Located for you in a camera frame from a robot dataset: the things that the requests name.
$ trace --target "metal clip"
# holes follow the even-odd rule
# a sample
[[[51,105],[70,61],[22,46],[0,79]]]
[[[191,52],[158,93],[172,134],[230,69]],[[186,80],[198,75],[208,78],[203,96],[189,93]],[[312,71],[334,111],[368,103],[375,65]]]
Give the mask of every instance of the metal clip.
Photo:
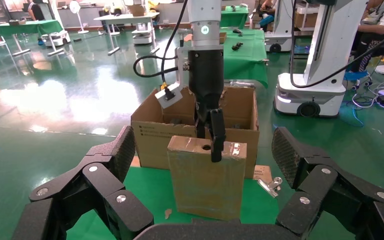
[[[266,191],[268,194],[270,194],[273,198],[277,197],[279,194],[277,191],[281,189],[281,183],[282,178],[275,177],[273,181],[271,181],[269,184],[266,184],[261,179],[257,180],[257,183]]]

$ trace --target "black cable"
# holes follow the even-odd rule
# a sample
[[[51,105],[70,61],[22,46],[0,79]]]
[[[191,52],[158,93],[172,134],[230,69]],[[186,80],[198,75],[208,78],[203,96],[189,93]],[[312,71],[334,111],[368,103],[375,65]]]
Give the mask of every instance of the black cable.
[[[173,60],[173,59],[176,59],[177,56],[175,57],[170,57],[170,58],[165,58],[165,60]],[[139,57],[138,59],[136,59],[136,61],[134,61],[133,63],[133,71],[136,75],[138,75],[139,77],[142,77],[142,78],[153,78],[153,77],[156,77],[158,75],[162,75],[163,73],[161,71],[157,72],[157,73],[154,73],[154,74],[141,74],[138,72],[138,70],[136,70],[136,65],[143,59],[163,59],[163,57],[160,57],[160,56],[155,56],[155,55],[146,55],[146,56],[141,56]],[[169,72],[174,72],[174,71],[177,71],[178,70],[178,67],[172,67],[172,68],[169,68],[167,70],[164,70],[164,73],[169,73]]]
[[[168,39],[168,43],[167,43],[167,46],[165,47],[165,51],[164,51],[164,55],[162,57],[160,56],[155,56],[155,55],[146,55],[146,56],[142,56],[142,57],[139,57],[138,59],[136,59],[136,61],[134,61],[133,63],[133,71],[136,75],[138,75],[139,77],[142,77],[142,78],[152,78],[152,77],[156,77],[158,75],[161,75],[161,79],[162,79],[162,82],[165,83],[166,82],[166,78],[164,76],[164,74],[166,73],[169,73],[169,72],[174,72],[174,71],[177,71],[179,68],[178,67],[172,67],[172,68],[169,68],[167,70],[164,70],[164,63],[166,60],[174,60],[177,58],[177,56],[174,56],[174,57],[166,57],[166,54],[167,54],[167,51],[169,50],[169,46],[170,44],[172,43],[172,40],[173,38],[175,37],[175,34],[176,34],[176,31],[178,30],[179,28],[179,25],[180,25],[180,22],[183,18],[183,14],[185,12],[185,9],[186,9],[186,3],[188,2],[188,0],[184,0],[183,2],[183,7],[181,9],[181,12],[180,12],[180,15],[179,15],[179,18],[177,20],[177,23],[173,29],[173,32],[171,33],[171,36],[170,38]],[[161,71],[159,72],[156,72],[154,74],[141,74],[139,73],[137,70],[136,70],[136,65],[143,59],[161,59]]]
[[[176,32],[179,28],[179,25],[180,25],[180,22],[182,21],[182,18],[183,18],[183,13],[185,12],[185,9],[186,9],[186,4],[188,3],[188,0],[184,0],[183,2],[183,6],[181,7],[181,11],[180,11],[180,15],[179,15],[179,18],[177,19],[177,22],[176,22],[176,26],[174,26],[174,29],[173,29],[173,32],[171,33],[171,36],[170,38],[168,39],[168,42],[167,42],[167,46],[165,46],[165,51],[164,51],[164,55],[162,56],[162,61],[161,61],[161,79],[162,79],[162,82],[165,83],[166,82],[166,77],[164,76],[164,63],[166,61],[166,54],[169,50],[169,47],[170,47],[170,44],[172,43],[172,40],[173,38],[175,37],[176,35]]]
[[[374,47],[370,48],[369,50],[367,50],[365,53],[363,53],[362,55],[360,55],[359,57],[355,58],[354,60],[352,60],[350,63],[348,63],[347,65],[345,65],[344,67],[340,68],[339,70],[335,71],[334,73],[330,74],[329,76],[323,78],[322,80],[320,81],[317,81],[315,83],[312,83],[310,85],[304,85],[304,86],[301,86],[301,85],[296,85],[295,82],[294,82],[294,77],[293,77],[293,73],[294,73],[294,47],[295,47],[295,33],[294,33],[294,29],[295,29],[295,8],[297,6],[297,0],[293,1],[293,12],[292,12],[292,46],[290,48],[290,69],[289,69],[289,72],[290,72],[290,83],[298,88],[298,89],[305,89],[305,88],[309,88],[309,87],[313,87],[317,84],[321,84],[323,83],[324,81],[330,79],[331,77],[339,74],[340,72],[346,70],[349,66],[351,66],[354,62],[356,61],[359,61],[360,59],[364,58],[365,56],[373,53],[375,50],[377,50],[380,46],[382,46],[384,44],[384,40],[382,40],[381,42],[379,42],[377,45],[375,45]]]

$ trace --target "cardboard box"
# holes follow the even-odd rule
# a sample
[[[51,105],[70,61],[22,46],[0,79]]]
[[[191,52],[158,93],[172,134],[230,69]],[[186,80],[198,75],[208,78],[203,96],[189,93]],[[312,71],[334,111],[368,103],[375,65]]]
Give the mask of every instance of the cardboard box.
[[[303,26],[304,14],[295,13],[295,27],[301,28]],[[307,14],[305,18],[305,28],[314,28],[316,26],[317,13]]]
[[[254,179],[255,180],[261,179],[266,184],[273,181],[272,171],[270,170],[270,167],[269,166],[263,166],[263,165],[255,165]]]
[[[136,151],[140,165],[147,168],[169,169],[167,146],[173,136],[195,138],[195,96],[185,87],[183,98],[162,109],[155,89],[131,115]],[[246,143],[245,177],[252,179],[257,160],[259,121],[256,93],[253,88],[225,87],[219,105],[223,108],[226,141]]]
[[[224,142],[221,161],[211,162],[209,139],[173,136],[167,147],[178,212],[232,220],[241,217],[247,144]]]
[[[220,43],[224,44],[227,37],[228,37],[227,32],[220,32]]]
[[[130,5],[128,6],[128,10],[133,17],[145,16],[145,8],[141,4]]]

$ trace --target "person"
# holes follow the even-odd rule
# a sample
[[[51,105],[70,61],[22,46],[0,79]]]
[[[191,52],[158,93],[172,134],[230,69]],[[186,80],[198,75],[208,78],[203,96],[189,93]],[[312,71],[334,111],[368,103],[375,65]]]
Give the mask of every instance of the person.
[[[259,22],[260,27],[264,32],[267,32],[269,23],[273,22],[275,19],[276,5],[277,0],[265,0],[261,6],[257,7],[258,15],[262,17],[262,20]]]
[[[363,18],[363,24],[358,26],[352,45],[352,50],[355,51],[355,57],[361,56],[367,50],[373,48],[384,40],[384,0],[369,0]],[[367,77],[368,73],[366,67],[369,65],[370,59],[379,56],[384,56],[384,44],[371,54],[354,62],[349,71],[345,73],[344,79],[354,81]]]
[[[33,0],[30,5],[28,5],[28,15],[31,17],[33,21],[43,21],[45,20],[45,16],[42,13],[41,7],[36,4],[37,0]],[[39,35],[37,38],[37,44],[39,46],[42,46],[44,41],[42,40],[41,36]]]

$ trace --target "table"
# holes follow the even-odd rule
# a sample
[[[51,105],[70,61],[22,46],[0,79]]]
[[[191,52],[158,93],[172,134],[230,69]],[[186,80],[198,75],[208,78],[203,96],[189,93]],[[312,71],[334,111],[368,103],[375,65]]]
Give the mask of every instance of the table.
[[[0,35],[1,36],[9,36],[12,35],[12,37],[15,40],[15,43],[17,44],[19,52],[13,53],[12,56],[18,56],[21,54],[25,54],[27,52],[30,52],[30,49],[23,50],[19,44],[19,41],[17,39],[17,34],[40,34],[49,35],[50,42],[52,44],[53,52],[48,53],[48,56],[55,55],[57,53],[60,53],[64,50],[64,48],[56,49],[54,41],[52,40],[51,33],[59,33],[63,30],[60,23],[57,20],[44,20],[44,21],[26,21],[25,24],[11,26],[9,23],[3,23],[0,24]]]
[[[156,46],[155,43],[155,30],[152,27],[152,18],[160,14],[159,12],[148,12],[145,16],[133,16],[132,14],[122,14],[119,16],[114,15],[105,15],[100,16],[97,18],[94,18],[93,20],[96,21],[105,21],[106,27],[109,31],[110,24],[151,24],[151,38],[152,38],[152,47],[151,54],[154,54],[156,51],[158,51],[160,48]],[[114,47],[113,38],[110,35],[109,40],[111,41],[112,50],[108,52],[108,56],[111,56],[118,50],[120,50],[120,47]]]
[[[221,11],[220,27],[238,27],[243,29],[248,17],[248,8],[236,6],[236,11],[232,11],[231,6]]]
[[[227,33],[224,42],[224,79],[256,80],[268,87],[266,74],[267,53],[264,32],[259,29],[242,29],[242,36],[232,30],[221,29]],[[232,46],[237,42],[243,45],[236,51]]]

